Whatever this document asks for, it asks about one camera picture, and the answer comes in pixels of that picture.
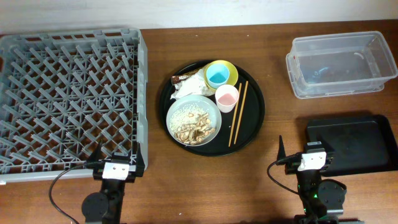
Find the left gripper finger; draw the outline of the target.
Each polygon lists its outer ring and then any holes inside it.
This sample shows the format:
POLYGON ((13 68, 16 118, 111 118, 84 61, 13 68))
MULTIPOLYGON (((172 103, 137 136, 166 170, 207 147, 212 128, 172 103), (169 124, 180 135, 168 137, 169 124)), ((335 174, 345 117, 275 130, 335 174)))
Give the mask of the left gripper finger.
POLYGON ((102 147, 102 140, 100 140, 95 148, 95 150, 91 153, 91 155, 88 158, 88 162, 98 162, 100 160, 100 152, 101 152, 101 147, 102 147))
POLYGON ((145 162, 142 157, 141 147, 138 146, 136 150, 136 177, 142 177, 145 171, 145 162))

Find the yellow bowl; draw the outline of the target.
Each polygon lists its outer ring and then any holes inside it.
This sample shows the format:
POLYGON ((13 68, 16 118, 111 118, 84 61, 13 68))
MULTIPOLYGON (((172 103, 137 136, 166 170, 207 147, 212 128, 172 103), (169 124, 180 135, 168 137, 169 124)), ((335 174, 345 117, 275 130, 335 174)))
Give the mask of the yellow bowl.
POLYGON ((238 73, 237 68, 231 62, 226 61, 226 60, 215 60, 215 61, 212 61, 212 62, 210 62, 210 63, 208 63, 207 65, 204 66, 204 69, 205 69, 204 70, 204 79, 205 79, 206 86, 210 90, 216 91, 215 88, 210 86, 210 84, 208 83, 208 79, 206 77, 208 68, 211 65, 214 65, 214 64, 222 64, 229 70, 229 78, 228 78, 228 81, 226 82, 226 84, 234 86, 236 84, 236 82, 238 81, 239 73, 238 73))

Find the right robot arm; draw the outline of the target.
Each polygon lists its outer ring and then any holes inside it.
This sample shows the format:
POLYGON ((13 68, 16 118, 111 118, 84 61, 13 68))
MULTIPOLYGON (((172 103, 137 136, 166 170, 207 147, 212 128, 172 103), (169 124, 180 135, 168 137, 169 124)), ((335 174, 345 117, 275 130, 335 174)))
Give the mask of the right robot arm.
POLYGON ((297 190, 292 190, 277 180, 272 181, 289 192, 299 196, 304 214, 296 215, 294 223, 362 223, 358 219, 339 219, 343 214, 343 204, 347 186, 337 180, 322 179, 321 172, 333 162, 335 150, 321 137, 304 145, 304 151, 285 154, 282 137, 279 137, 277 159, 267 168, 284 166, 285 174, 297 178, 297 190))

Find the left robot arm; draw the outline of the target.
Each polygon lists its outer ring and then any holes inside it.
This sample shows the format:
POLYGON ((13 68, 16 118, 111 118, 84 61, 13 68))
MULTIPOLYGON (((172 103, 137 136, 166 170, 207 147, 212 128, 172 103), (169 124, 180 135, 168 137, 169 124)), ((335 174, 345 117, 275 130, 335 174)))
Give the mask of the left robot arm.
POLYGON ((100 159, 101 148, 102 142, 99 142, 86 160, 86 167, 93 171, 95 180, 101 181, 101 188, 84 199, 81 212, 85 223, 119 223, 125 185, 143 176, 145 162, 138 143, 127 154, 114 152, 103 160, 100 159))

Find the pink cup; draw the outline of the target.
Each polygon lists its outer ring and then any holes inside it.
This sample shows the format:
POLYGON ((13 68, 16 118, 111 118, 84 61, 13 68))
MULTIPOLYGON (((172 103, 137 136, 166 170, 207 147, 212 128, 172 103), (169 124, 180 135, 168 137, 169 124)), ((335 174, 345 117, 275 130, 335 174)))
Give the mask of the pink cup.
POLYGON ((239 100, 239 91, 232 85, 221 85, 215 92, 216 105, 222 113, 229 113, 239 100))

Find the light blue cup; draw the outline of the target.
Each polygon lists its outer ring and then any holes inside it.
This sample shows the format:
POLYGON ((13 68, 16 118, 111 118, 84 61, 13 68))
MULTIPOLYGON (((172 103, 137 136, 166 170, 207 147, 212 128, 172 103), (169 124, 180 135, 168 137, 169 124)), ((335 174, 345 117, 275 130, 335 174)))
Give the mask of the light blue cup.
POLYGON ((225 65, 216 63, 207 68, 205 75, 209 86, 217 89, 228 81, 229 70, 225 65))

